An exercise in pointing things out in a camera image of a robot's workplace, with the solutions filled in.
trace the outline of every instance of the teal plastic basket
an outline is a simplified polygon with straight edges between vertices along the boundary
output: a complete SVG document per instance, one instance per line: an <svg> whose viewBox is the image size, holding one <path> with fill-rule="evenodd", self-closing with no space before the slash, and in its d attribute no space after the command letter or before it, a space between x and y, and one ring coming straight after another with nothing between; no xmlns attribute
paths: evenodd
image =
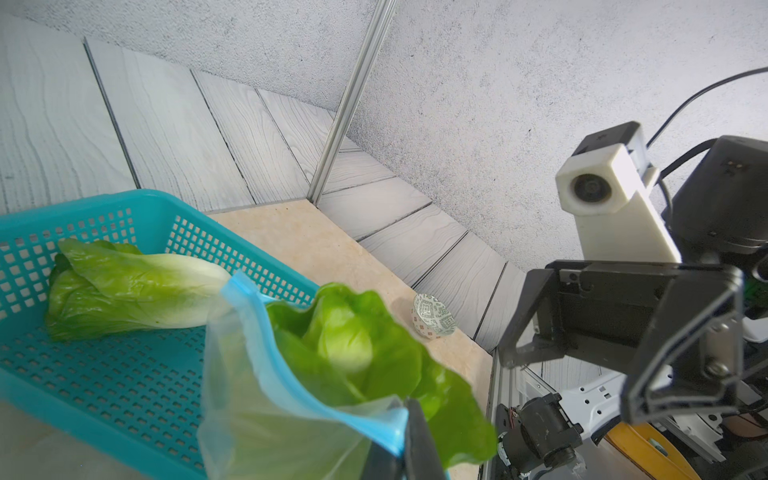
<svg viewBox="0 0 768 480"><path fill-rule="evenodd" d="M43 315L57 243L66 237L203 258L301 306L317 285L155 190L0 217L0 398L145 475L205 478L196 437L204 327L53 343Z"/></svg>

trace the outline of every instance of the camera lens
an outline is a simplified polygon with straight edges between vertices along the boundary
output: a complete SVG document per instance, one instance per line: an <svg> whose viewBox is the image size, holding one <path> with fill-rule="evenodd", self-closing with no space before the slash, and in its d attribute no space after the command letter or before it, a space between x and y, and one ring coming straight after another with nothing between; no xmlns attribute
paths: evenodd
<svg viewBox="0 0 768 480"><path fill-rule="evenodd" d="M574 193L580 200L594 204L611 195L611 185L598 175L579 175L574 180Z"/></svg>

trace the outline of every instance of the screw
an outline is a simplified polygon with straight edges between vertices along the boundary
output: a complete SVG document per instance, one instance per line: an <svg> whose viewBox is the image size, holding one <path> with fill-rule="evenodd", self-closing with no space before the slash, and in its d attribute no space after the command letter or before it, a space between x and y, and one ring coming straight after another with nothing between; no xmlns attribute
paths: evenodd
<svg viewBox="0 0 768 480"><path fill-rule="evenodd" d="M712 325L711 330L715 333L726 332L728 330L728 324L718 323L717 325Z"/></svg>
<svg viewBox="0 0 768 480"><path fill-rule="evenodd" d="M707 364L707 371L717 378L723 378L730 374L730 369L727 365L717 360L712 360Z"/></svg>

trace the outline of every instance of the yellow part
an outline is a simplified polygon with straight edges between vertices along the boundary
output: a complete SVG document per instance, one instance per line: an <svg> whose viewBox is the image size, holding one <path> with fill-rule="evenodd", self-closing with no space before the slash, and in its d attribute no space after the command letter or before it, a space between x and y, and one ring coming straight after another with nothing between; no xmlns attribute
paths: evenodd
<svg viewBox="0 0 768 480"><path fill-rule="evenodd" d="M638 468L657 480L701 480L690 464L664 435L647 423L620 423L605 436L611 445L630 459ZM659 442L667 456L649 440Z"/></svg>

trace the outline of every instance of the green leafy vegetable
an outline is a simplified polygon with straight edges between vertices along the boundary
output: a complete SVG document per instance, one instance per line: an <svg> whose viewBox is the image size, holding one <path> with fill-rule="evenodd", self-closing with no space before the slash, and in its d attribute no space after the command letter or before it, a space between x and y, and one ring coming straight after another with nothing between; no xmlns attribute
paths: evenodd
<svg viewBox="0 0 768 480"><path fill-rule="evenodd" d="M230 274L205 260L126 243L59 242L45 325L56 341L205 324Z"/></svg>
<svg viewBox="0 0 768 480"><path fill-rule="evenodd" d="M390 395L418 399L445 468L482 463L496 452L496 433L472 388L438 364L389 314L376 292L321 287L312 306L266 307L278 349L299 381L329 406Z"/></svg>

